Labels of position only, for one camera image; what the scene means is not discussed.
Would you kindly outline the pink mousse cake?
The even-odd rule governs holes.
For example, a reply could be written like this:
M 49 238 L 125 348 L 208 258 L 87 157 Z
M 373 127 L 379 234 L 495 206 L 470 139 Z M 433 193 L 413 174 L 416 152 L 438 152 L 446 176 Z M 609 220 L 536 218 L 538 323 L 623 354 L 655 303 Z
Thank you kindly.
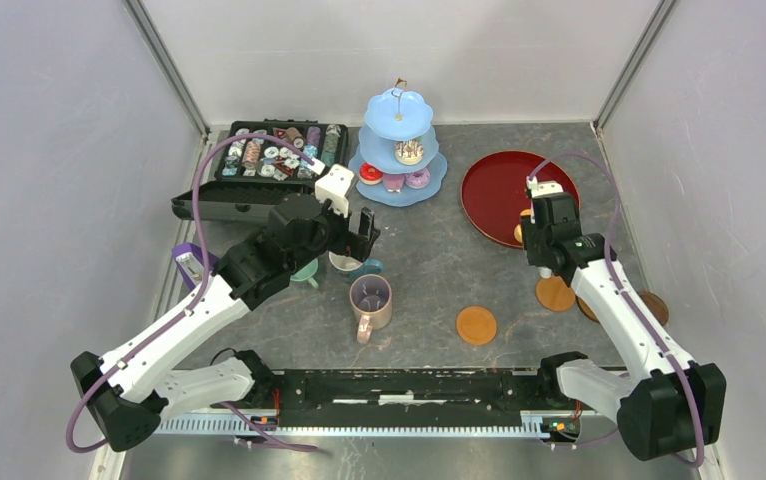
M 402 192 L 405 184 L 404 174 L 384 174 L 382 185 L 388 193 L 399 194 Z

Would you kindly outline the blue three-tier cake stand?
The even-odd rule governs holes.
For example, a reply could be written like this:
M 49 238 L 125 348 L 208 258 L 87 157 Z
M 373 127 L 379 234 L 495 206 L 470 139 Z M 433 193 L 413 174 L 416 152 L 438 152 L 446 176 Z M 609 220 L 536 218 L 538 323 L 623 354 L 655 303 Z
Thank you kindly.
M 349 168 L 368 200 L 409 207 L 441 190 L 448 171 L 432 125 L 433 109 L 399 78 L 367 104 Z

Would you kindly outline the purple sprinkled donut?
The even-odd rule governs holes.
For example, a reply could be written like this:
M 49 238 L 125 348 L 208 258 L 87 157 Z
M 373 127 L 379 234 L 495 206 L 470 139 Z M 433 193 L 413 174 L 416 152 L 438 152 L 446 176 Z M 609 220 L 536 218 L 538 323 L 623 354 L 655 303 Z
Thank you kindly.
M 425 167 L 420 170 L 407 173 L 404 176 L 405 184 L 412 189 L 422 189 L 426 187 L 431 180 L 431 172 Z

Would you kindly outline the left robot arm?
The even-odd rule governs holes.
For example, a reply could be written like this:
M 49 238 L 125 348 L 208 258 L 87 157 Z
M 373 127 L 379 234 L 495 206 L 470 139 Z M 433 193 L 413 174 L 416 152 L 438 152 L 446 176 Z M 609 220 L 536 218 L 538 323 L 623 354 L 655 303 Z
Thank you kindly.
M 183 301 L 133 339 L 103 355 L 83 352 L 70 365 L 81 399 L 66 429 L 77 453 L 76 419 L 88 411 L 115 452 L 149 438 L 166 420 L 219 403 L 265 405 L 273 394 L 271 373 L 254 353 L 242 352 L 208 367 L 178 372 L 176 366 L 230 323 L 286 289 L 291 276 L 332 252 L 367 260 L 380 230 L 363 208 L 357 230 L 332 200 L 293 194 L 271 209 L 260 228 L 207 268 Z

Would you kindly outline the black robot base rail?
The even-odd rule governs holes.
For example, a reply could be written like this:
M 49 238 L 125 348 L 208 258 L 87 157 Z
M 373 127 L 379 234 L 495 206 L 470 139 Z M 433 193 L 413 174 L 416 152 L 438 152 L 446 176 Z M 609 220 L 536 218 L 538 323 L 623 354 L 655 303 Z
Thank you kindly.
M 589 405 L 562 395 L 551 371 L 285 370 L 256 368 L 240 410 L 270 409 L 255 422 L 330 433 L 501 434 L 528 427 L 528 413 L 571 417 Z M 643 458 L 695 443 L 680 382 L 657 374 L 619 403 L 617 426 Z

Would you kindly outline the red frosted donut cake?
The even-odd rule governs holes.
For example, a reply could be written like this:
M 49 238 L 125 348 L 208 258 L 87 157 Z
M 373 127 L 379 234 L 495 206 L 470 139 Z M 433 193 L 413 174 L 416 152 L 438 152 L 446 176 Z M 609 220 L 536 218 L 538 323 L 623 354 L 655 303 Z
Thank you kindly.
M 378 185 L 383 182 L 385 173 L 371 164 L 364 162 L 359 169 L 360 181 L 365 185 Z

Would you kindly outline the white chocolate drizzled donut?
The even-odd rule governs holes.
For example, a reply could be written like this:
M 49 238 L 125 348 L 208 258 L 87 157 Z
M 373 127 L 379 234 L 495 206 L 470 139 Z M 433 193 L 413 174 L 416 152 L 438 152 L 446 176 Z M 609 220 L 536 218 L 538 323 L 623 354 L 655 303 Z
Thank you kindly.
M 399 141 L 395 144 L 395 158 L 403 165 L 415 165 L 424 158 L 424 146 L 419 138 Z

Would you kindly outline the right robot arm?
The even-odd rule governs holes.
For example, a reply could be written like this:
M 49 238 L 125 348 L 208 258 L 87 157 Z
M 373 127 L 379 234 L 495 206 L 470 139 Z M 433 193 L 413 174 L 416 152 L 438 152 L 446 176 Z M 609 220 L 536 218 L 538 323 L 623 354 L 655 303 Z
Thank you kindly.
M 626 369 L 621 377 L 571 351 L 541 360 L 536 392 L 550 408 L 578 400 L 611 420 L 629 452 L 647 461 L 719 440 L 727 389 L 714 363 L 673 340 L 630 284 L 612 246 L 585 234 L 569 193 L 534 197 L 520 219 L 530 265 L 549 270 L 597 317 Z

